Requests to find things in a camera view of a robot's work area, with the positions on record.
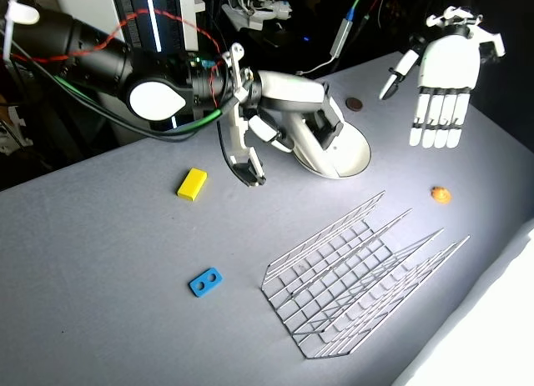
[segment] brown round object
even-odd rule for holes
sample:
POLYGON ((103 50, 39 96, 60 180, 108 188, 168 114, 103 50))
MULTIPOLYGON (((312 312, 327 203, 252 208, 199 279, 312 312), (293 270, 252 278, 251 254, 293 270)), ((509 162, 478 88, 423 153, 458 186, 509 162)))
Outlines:
POLYGON ((448 204, 452 200, 452 194, 446 188, 433 188, 432 197, 441 204, 448 204))
POLYGON ((364 106, 364 104, 358 98, 354 97, 347 98, 345 104, 350 111, 354 111, 356 113, 361 111, 364 106))

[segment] orange object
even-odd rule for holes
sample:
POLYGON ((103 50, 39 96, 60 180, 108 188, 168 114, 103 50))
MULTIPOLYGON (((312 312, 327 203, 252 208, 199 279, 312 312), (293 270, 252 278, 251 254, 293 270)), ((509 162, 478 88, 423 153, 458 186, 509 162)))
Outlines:
POLYGON ((432 197, 441 204, 448 204, 452 200, 452 194, 446 188, 433 188, 432 197))

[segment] blue connector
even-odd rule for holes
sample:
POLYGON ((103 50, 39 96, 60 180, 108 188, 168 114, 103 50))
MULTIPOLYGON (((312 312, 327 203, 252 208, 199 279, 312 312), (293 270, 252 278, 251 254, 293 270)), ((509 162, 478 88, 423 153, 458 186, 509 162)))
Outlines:
POLYGON ((349 22, 352 22, 352 20, 354 19, 354 8, 351 8, 349 10, 349 12, 347 13, 347 16, 345 17, 345 19, 349 22))

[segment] white light strip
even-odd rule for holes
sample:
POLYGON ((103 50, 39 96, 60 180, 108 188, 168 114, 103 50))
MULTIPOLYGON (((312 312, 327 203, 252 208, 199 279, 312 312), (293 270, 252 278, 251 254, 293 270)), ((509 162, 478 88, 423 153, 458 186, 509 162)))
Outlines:
POLYGON ((152 32, 154 33, 154 41, 156 42, 156 51, 161 52, 161 42, 159 41, 158 24, 156 23, 156 14, 154 13, 154 2, 147 0, 149 3, 150 23, 152 23, 152 32))

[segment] metal rack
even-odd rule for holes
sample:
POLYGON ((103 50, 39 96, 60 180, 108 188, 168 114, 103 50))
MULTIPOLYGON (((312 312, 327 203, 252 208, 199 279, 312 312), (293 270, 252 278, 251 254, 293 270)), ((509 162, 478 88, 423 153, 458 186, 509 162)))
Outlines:
POLYGON ((379 193, 271 263, 261 286, 306 358, 357 349, 469 238, 416 262, 443 229, 392 252, 380 239, 411 210, 378 230, 365 218, 379 193))

